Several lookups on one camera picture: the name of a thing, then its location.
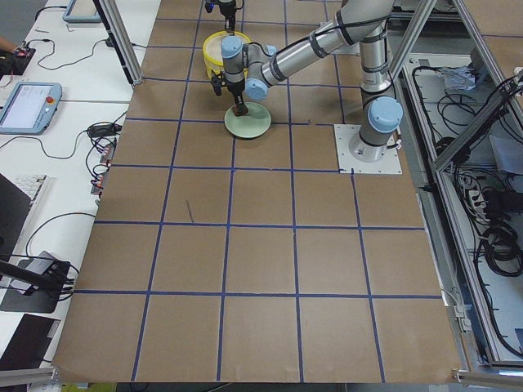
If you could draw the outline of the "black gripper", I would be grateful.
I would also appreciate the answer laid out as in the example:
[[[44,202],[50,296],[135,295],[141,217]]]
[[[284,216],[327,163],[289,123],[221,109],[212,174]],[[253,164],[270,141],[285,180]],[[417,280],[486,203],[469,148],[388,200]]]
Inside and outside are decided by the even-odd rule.
[[[236,117],[244,116],[248,113],[248,107],[244,103],[243,92],[245,88],[245,81],[240,82],[226,82],[226,87],[229,93],[233,96],[235,105],[233,106],[233,112]]]
[[[221,2],[220,13],[225,19],[225,28],[234,29],[236,22],[237,6],[235,2]]]

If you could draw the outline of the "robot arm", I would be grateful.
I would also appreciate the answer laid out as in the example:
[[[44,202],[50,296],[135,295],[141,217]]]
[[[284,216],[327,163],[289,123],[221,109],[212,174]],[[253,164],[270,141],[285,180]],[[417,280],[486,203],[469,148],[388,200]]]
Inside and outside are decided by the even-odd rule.
[[[258,42],[244,42],[235,32],[236,3],[221,1],[227,35],[221,41],[223,70],[212,76],[216,95],[227,89],[234,104],[226,111],[226,129],[251,139],[265,133],[270,114],[260,105],[270,87],[284,82],[344,46],[359,45],[363,80],[360,85],[364,120],[349,142],[351,154],[375,163],[403,118],[400,103],[388,91],[393,78],[387,58],[387,20],[391,1],[344,1],[328,23],[277,50]]]
[[[218,0],[217,5],[225,19],[225,30],[235,31],[236,12],[244,8],[244,2],[239,6],[236,0]]]

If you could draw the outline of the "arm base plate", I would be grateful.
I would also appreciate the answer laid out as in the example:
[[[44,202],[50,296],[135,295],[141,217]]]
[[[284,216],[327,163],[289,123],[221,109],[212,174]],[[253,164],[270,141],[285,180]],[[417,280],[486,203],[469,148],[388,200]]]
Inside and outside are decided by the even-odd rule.
[[[359,124],[334,124],[333,129],[341,173],[380,176],[402,174],[393,135],[390,135],[386,144],[374,147],[360,139]]]

